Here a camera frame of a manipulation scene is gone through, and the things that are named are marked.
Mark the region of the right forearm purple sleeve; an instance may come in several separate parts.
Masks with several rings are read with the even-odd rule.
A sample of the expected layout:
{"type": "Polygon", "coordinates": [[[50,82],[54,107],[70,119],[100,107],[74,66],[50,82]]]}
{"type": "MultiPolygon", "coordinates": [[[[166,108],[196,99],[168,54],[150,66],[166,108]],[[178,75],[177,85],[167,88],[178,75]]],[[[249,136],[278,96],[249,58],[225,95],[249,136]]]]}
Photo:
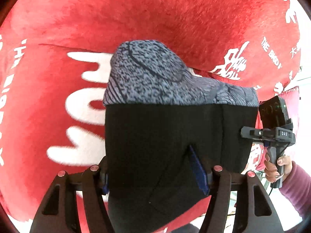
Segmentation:
{"type": "Polygon", "coordinates": [[[305,219],[310,215],[310,175],[292,161],[292,170],[283,181],[280,192],[293,205],[299,215],[305,219]]]}

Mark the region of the right hand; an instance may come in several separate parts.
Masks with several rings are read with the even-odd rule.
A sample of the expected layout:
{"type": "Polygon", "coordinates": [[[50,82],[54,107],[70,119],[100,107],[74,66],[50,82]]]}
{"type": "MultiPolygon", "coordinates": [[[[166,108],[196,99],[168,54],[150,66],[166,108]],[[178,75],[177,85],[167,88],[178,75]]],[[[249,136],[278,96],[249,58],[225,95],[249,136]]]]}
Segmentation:
{"type": "Polygon", "coordinates": [[[283,178],[282,180],[286,180],[286,178],[290,175],[290,173],[292,172],[293,169],[293,164],[292,164],[292,160],[289,156],[281,156],[278,158],[277,160],[277,165],[271,163],[269,158],[268,153],[265,154],[265,175],[266,175],[266,179],[270,182],[270,183],[275,183],[277,180],[280,179],[280,173],[278,172],[277,167],[281,167],[284,166],[284,173],[283,173],[283,178]]]}

